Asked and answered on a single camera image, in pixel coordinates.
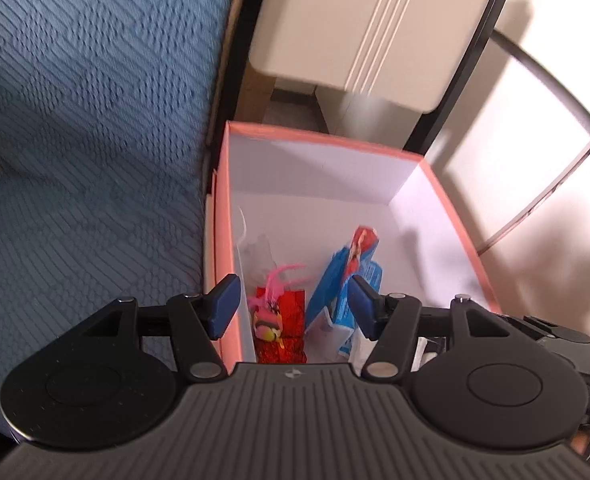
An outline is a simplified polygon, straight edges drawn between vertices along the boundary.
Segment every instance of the ribbed rubber surface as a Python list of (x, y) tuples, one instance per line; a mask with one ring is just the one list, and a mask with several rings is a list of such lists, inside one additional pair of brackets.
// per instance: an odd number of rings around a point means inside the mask
[[(0, 387), (118, 296), (201, 292), (201, 163), (229, 9), (0, 0)], [(147, 350), (170, 364), (162, 341)]]
[(590, 479), (565, 446), (524, 455), (471, 450), (427, 428), (393, 386), (349, 365), (240, 364), (190, 388), (151, 433), (89, 454), (20, 446), (0, 480)]

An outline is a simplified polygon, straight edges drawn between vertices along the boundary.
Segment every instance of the floor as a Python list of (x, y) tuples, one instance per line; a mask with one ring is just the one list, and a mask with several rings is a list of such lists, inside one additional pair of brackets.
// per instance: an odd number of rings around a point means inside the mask
[(266, 112), (264, 124), (284, 126), (297, 130), (328, 133), (322, 111), (314, 95), (274, 90)]

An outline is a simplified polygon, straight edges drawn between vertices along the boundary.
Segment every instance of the logo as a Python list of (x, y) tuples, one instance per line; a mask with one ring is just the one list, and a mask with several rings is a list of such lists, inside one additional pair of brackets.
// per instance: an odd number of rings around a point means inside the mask
[(302, 372), (297, 370), (297, 368), (291, 368), (289, 371), (284, 372), (284, 375), (287, 376), (289, 379), (297, 379), (304, 375)]

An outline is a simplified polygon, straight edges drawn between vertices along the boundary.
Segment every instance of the metal pin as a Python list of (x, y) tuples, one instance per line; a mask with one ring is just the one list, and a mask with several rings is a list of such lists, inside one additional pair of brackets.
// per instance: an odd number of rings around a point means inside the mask
[(395, 377), (399, 373), (399, 368), (397, 368), (393, 363), (377, 361), (369, 364), (366, 367), (366, 371), (371, 377), (377, 377), (378, 379), (389, 379), (391, 377)]
[(217, 363), (204, 361), (191, 366), (190, 372), (198, 379), (213, 379), (221, 373), (221, 367)]

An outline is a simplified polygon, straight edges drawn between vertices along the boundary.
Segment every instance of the blue package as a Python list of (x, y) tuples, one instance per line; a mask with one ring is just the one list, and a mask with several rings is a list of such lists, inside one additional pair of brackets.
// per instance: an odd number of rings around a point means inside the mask
[[(369, 285), (373, 287), (375, 292), (379, 292), (379, 286), (381, 285), (382, 270), (379, 264), (374, 261), (370, 261), (368, 266), (364, 269), (360, 265), (360, 270), (357, 272), (363, 277)], [(348, 280), (344, 283), (342, 290), (340, 291), (339, 298), (337, 300), (337, 307), (335, 309), (335, 315), (333, 316), (333, 322), (342, 326), (347, 326), (355, 329), (355, 317), (348, 307)], [(339, 353), (348, 357), (351, 353), (351, 346), (353, 343), (353, 337), (351, 336), (339, 349)]]
[(344, 247), (341, 251), (333, 254), (322, 279), (319, 280), (315, 292), (310, 297), (309, 306), (306, 309), (306, 328), (322, 312), (324, 307), (328, 307), (328, 311), (332, 314), (331, 304), (339, 294), (342, 274), (348, 262), (348, 254), (348, 247)]

